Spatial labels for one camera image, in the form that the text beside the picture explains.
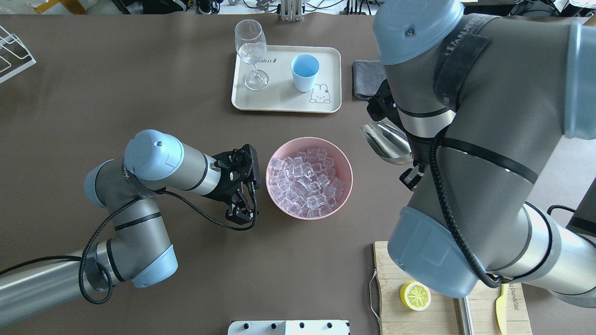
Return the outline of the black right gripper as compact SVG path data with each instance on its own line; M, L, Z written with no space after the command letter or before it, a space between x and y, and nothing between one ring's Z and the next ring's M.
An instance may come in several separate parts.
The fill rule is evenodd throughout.
M396 111L397 108L395 106L393 95L390 92L389 83L387 82L387 80L384 80L381 83L381 86L379 87L377 93L368 100L367 112L370 115L372 121L383 121L384 119L389 119L390 112ZM414 191L417 188L424 174L423 172L420 172L420 169L424 169L424 165L420 166L419 163L415 161L413 151L412 157L413 167L405 170L400 175L400 182L402 182L402 184L404 184L405 187L408 188L410 191Z

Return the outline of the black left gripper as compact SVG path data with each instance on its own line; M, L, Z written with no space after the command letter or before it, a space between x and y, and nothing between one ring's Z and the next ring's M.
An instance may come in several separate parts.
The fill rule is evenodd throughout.
M228 204L226 220L237 222L240 226L247 224L254 226L259 214L259 206L258 203L253 203L253 208L247 205L242 185L248 186L252 183L253 189L261 187L255 148L251 144L245 144L239 149L224 151L213 158L214 165L221 174L216 187L205 197Z

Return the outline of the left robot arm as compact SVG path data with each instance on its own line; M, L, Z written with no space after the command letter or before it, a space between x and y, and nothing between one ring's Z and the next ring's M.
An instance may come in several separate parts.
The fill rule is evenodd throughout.
M147 288L178 267L157 197L181 200L232 231L255 226L261 180L256 150L211 156L153 129L128 142L121 159L92 169L84 190L108 210L81 250L24 261L1 272L1 326L12 326L75 299L106 303L114 287Z

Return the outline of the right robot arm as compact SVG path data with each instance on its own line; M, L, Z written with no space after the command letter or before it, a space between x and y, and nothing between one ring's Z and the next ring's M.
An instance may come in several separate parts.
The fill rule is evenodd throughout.
M565 227L527 198L562 137L595 139L595 28L387 0L374 34L414 165L394 263L453 298L521 282L594 308L595 185Z

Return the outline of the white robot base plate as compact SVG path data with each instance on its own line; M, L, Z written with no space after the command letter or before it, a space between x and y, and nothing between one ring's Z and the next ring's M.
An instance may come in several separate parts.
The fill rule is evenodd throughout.
M350 335L348 320L260 320L236 321L228 335Z

